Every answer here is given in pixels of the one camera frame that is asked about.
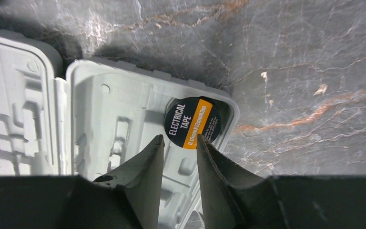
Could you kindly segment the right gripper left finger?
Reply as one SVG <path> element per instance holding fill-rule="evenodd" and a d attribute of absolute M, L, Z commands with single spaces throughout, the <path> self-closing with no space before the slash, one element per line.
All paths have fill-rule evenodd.
<path fill-rule="evenodd" d="M 157 135 L 141 152 L 93 181 L 123 193 L 143 229 L 158 225 L 163 155 L 163 135 Z"/>

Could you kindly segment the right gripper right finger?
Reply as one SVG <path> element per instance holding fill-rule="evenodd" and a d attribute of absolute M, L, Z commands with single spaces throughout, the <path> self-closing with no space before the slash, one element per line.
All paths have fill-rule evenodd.
<path fill-rule="evenodd" d="M 271 179 L 242 168 L 197 137 L 197 165 L 207 229 L 270 229 Z"/>

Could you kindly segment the grey plastic tool case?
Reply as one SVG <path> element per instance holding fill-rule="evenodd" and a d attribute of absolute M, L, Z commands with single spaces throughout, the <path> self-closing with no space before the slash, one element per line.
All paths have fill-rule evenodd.
<path fill-rule="evenodd" d="M 212 142 L 223 151 L 239 118 L 228 93 L 160 71 L 102 58 L 63 68 L 50 45 L 0 30 L 0 176 L 81 175 L 117 168 L 163 135 L 160 229 L 182 229 L 201 209 L 195 149 L 176 146 L 163 121 L 169 105 L 206 97 L 222 129 Z"/>

